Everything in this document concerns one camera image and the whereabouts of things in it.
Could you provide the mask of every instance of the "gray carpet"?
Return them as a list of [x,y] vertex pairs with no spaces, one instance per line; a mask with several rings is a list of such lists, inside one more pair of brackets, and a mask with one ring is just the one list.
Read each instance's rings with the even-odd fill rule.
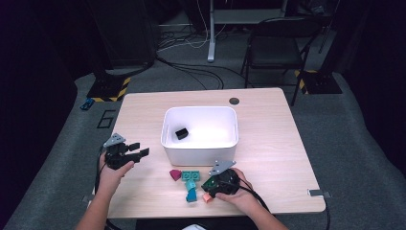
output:
[[[229,34],[220,39],[215,63],[211,65],[239,72],[246,37]],[[325,48],[322,54],[317,53],[320,42],[321,38],[314,43],[306,69],[320,68],[327,52]],[[158,55],[172,62],[208,64],[207,50],[208,43],[199,49],[185,45],[158,52]],[[210,70],[223,79],[224,88],[243,87],[242,77],[227,70]],[[253,80],[261,83],[295,81],[291,71],[284,79],[281,72],[258,73],[257,76]],[[201,83],[157,61],[144,73],[131,78],[127,93],[218,87],[214,78],[195,77]],[[366,130],[357,101],[345,80],[339,74],[334,74],[334,78],[343,94],[299,94],[295,106],[291,107],[320,187],[333,195],[327,200],[331,229],[406,229],[406,180]],[[81,111],[79,106],[84,103],[93,82],[92,75],[76,80],[79,92],[75,106],[5,229],[72,229],[85,212],[86,203],[81,199],[92,192],[97,153],[113,127],[97,128],[98,122],[107,109],[116,110],[108,114],[116,118],[121,106],[121,102],[95,103],[90,110]],[[290,101],[294,88],[282,89]],[[290,229],[324,229],[327,225],[326,212],[278,218]],[[112,221],[123,229],[134,229],[136,225],[135,219]]]

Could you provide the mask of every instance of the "metal bracket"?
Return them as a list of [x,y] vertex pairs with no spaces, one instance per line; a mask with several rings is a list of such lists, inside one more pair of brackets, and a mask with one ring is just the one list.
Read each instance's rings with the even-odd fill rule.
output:
[[105,148],[120,144],[125,141],[125,138],[118,133],[114,133],[104,144]]
[[209,175],[217,175],[223,173],[235,164],[236,161],[215,161],[215,165],[213,166],[212,170],[209,171]]

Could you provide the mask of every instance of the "white plastic bin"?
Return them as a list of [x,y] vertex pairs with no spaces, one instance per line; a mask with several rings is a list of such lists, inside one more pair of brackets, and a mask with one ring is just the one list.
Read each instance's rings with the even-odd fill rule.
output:
[[[185,128],[188,135],[178,139]],[[165,114],[161,144],[175,166],[213,166],[232,161],[238,142],[236,112],[228,106],[185,106]]]

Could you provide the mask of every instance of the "person's left hand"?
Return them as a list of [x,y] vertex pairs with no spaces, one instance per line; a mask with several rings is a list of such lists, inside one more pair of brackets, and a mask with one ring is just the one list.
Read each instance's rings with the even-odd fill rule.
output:
[[121,168],[117,170],[112,170],[108,168],[107,165],[104,165],[105,163],[105,153],[101,155],[100,159],[100,166],[99,168],[101,170],[101,175],[100,175],[100,183],[99,183],[99,188],[98,188],[98,194],[102,193],[105,196],[112,197],[114,193],[116,193],[117,188],[120,185],[120,182],[124,175],[131,170],[131,168],[134,167],[134,162],[130,161],[123,165]]

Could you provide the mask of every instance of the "pink block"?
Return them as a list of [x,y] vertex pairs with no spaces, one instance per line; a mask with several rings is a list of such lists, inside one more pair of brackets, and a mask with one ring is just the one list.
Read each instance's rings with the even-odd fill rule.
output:
[[182,172],[178,170],[171,170],[169,173],[175,181],[182,177]]
[[213,198],[212,198],[212,196],[211,196],[209,193],[205,193],[205,194],[203,195],[203,199],[204,199],[204,201],[205,201],[206,203],[209,203],[209,201],[212,200]]

